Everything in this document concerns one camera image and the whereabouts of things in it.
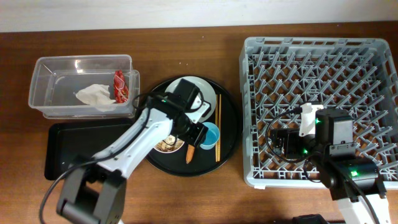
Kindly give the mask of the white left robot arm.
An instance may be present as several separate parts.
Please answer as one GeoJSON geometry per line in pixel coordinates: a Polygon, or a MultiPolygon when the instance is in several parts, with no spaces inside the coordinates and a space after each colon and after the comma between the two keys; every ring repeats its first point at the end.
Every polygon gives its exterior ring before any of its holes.
{"type": "Polygon", "coordinates": [[[127,180],[156,144],[173,135],[197,146],[207,127],[199,122],[210,103],[198,93],[149,93],[137,121],[89,161],[61,178],[56,212],[72,223],[121,223],[127,180]]]}

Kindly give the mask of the white paper napkin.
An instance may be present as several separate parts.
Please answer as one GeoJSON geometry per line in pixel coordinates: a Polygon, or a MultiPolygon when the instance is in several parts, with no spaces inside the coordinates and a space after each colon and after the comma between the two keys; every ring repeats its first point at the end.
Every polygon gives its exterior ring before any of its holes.
{"type": "Polygon", "coordinates": [[[109,85],[92,84],[75,94],[82,103],[94,106],[101,112],[112,111],[111,104],[116,100],[111,99],[109,85]]]}

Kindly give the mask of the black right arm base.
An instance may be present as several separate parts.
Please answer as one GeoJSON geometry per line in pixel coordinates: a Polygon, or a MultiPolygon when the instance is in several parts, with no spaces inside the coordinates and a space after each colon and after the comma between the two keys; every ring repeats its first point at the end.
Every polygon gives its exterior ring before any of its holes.
{"type": "Polygon", "coordinates": [[[329,224],[320,214],[293,217],[293,224],[329,224]]]}

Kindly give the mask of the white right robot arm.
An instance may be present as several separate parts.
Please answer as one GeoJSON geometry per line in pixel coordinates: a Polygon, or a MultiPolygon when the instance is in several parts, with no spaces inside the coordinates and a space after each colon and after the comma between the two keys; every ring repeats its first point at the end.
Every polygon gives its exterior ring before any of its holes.
{"type": "Polygon", "coordinates": [[[389,202],[378,166],[356,154],[353,119],[346,110],[317,110],[310,122],[315,132],[301,135],[296,129],[266,128],[266,146],[292,149],[300,154],[287,159],[303,162],[319,173],[319,182],[329,191],[346,223],[390,223],[389,202]]]}

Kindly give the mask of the white bowl with food scraps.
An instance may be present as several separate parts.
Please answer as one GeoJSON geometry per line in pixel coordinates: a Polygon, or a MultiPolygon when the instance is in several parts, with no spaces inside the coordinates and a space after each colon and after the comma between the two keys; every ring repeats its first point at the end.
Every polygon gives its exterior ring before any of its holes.
{"type": "Polygon", "coordinates": [[[184,143],[185,142],[183,140],[170,135],[166,139],[157,143],[154,146],[154,149],[161,153],[173,153],[179,150],[184,145],[184,143]]]}

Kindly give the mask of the red snack wrapper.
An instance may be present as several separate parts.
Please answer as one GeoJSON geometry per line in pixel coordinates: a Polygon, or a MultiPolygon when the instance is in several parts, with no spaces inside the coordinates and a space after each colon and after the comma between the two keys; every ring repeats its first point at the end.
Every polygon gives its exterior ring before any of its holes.
{"type": "Polygon", "coordinates": [[[114,96],[117,103],[125,103],[128,100],[129,90],[126,85],[125,77],[121,70],[114,73],[113,84],[114,96]]]}

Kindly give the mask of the light blue plastic cup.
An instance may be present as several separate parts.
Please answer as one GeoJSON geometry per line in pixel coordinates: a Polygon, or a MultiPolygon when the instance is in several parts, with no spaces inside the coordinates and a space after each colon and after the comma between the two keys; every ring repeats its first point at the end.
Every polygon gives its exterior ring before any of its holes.
{"type": "Polygon", "coordinates": [[[200,144],[200,147],[204,150],[210,150],[214,148],[216,144],[216,125],[211,122],[204,122],[203,125],[208,128],[205,140],[200,144]]]}

